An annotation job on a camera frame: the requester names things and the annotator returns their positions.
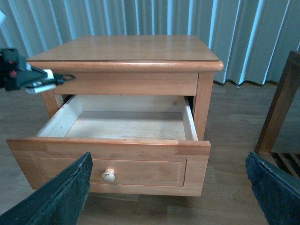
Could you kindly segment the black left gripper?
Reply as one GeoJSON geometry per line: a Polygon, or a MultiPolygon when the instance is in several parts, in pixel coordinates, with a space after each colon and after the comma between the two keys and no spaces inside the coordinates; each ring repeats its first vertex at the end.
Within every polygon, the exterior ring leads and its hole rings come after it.
{"type": "Polygon", "coordinates": [[[45,84],[48,73],[32,67],[26,70],[26,58],[15,48],[0,49],[0,88],[6,91],[39,87],[45,84]]]}

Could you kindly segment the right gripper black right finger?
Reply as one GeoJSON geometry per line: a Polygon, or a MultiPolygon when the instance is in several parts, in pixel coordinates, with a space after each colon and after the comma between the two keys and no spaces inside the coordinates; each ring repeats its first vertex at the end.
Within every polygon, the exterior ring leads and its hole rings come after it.
{"type": "Polygon", "coordinates": [[[270,225],[300,223],[300,181],[254,152],[246,158],[252,191],[270,225]]]}

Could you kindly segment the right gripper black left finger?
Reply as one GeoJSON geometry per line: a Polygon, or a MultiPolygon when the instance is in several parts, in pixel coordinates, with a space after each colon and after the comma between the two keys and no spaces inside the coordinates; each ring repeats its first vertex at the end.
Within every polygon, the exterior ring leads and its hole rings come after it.
{"type": "Polygon", "coordinates": [[[0,217],[2,225],[75,225],[90,192],[93,162],[86,152],[0,217]]]}

